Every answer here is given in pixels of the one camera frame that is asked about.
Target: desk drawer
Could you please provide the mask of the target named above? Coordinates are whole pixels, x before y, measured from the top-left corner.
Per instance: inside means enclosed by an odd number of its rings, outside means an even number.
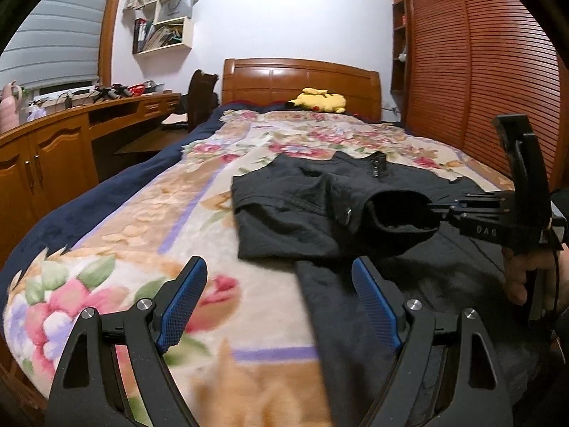
[[[155,116],[158,112],[160,112],[159,99],[157,101],[147,101],[142,105],[142,113],[144,114],[145,118]]]
[[[166,99],[166,110],[172,112],[179,102],[180,98]]]

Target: window blind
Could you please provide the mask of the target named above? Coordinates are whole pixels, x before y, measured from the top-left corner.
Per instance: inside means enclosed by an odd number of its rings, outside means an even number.
[[[106,0],[42,0],[0,56],[0,88],[29,90],[98,78]]]

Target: white wall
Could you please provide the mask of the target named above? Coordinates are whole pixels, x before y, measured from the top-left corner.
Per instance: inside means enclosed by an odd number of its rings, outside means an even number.
[[[121,0],[122,11],[125,0]],[[199,0],[193,49],[134,58],[132,11],[119,12],[113,82],[164,82],[185,92],[193,72],[223,75],[226,58],[289,57],[337,62],[379,72],[385,106],[393,59],[393,0]],[[221,90],[221,80],[216,90]],[[384,120],[393,120],[383,111]]]

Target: book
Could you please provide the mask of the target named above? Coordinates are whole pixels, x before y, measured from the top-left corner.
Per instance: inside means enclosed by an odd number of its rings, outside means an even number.
[[[172,36],[170,37],[170,40],[168,42],[169,45],[175,45],[176,43],[181,43],[182,41],[181,38],[182,27],[177,27],[177,26],[178,24],[170,26],[170,29],[172,30]]]
[[[165,47],[166,45],[168,45],[170,43],[170,39],[172,39],[172,34],[173,34],[172,29],[170,29],[170,27],[166,27],[166,30],[164,31],[164,33],[160,37],[160,40],[158,41],[157,48]]]
[[[154,27],[154,21],[148,21],[146,22],[146,33],[144,34],[144,42],[146,42],[146,40],[149,37],[149,33],[152,31],[152,33],[154,33],[154,30],[156,30],[156,28]]]
[[[160,39],[164,36],[167,30],[168,28],[165,26],[158,28],[144,44],[144,51],[157,48],[159,46]]]
[[[143,18],[138,18],[134,22],[133,54],[140,53],[143,50],[147,22],[148,21]]]

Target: stuffed toy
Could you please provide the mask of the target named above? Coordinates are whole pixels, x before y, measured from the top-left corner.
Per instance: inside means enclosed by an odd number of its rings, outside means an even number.
[[[346,99],[342,95],[314,88],[305,88],[297,99],[288,101],[287,105],[289,107],[301,106],[318,112],[334,112],[335,114],[346,112]]]

